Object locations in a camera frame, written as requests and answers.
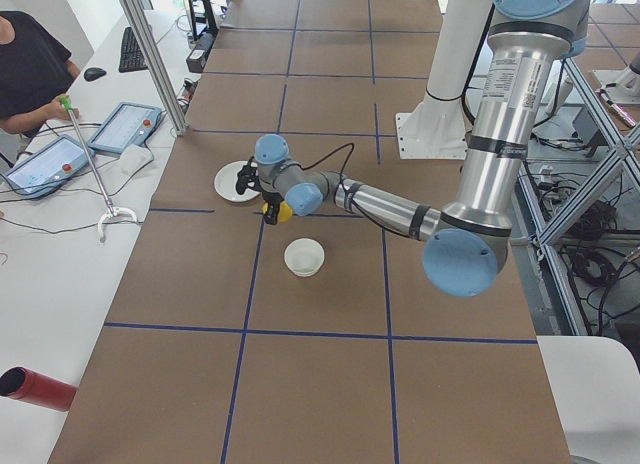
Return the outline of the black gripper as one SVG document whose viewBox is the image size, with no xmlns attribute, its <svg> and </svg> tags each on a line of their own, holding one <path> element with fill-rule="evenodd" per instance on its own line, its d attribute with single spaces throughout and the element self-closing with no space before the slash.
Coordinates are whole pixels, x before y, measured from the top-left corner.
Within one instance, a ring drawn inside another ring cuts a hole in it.
<svg viewBox="0 0 640 464">
<path fill-rule="evenodd" d="M 264 222 L 268 225 L 277 225 L 281 195 L 277 192 L 263 191 L 262 198 L 264 200 L 262 210 Z"/>
</svg>

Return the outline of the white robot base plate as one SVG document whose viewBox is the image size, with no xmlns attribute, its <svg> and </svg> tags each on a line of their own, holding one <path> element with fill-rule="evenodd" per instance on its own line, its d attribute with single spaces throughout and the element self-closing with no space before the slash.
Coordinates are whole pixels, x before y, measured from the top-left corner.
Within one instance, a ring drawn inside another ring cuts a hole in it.
<svg viewBox="0 0 640 464">
<path fill-rule="evenodd" d="M 401 159 L 464 160 L 465 120 L 460 111 L 448 114 L 397 113 L 396 135 Z"/>
</svg>

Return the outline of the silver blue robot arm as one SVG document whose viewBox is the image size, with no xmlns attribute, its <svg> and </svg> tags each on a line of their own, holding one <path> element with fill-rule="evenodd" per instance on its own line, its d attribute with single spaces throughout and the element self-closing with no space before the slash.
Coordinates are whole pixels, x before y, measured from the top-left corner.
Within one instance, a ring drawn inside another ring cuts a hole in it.
<svg viewBox="0 0 640 464">
<path fill-rule="evenodd" d="M 441 291 L 490 288 L 502 270 L 512 224 L 506 208 L 552 65 L 580 53 L 590 0 L 449 0 L 423 100 L 396 117 L 404 159 L 458 159 L 455 199 L 419 204 L 342 172 L 295 161 L 286 140 L 260 137 L 237 177 L 262 194 L 264 220 L 306 216 L 330 201 L 379 227 L 424 243 L 422 265 Z"/>
</svg>

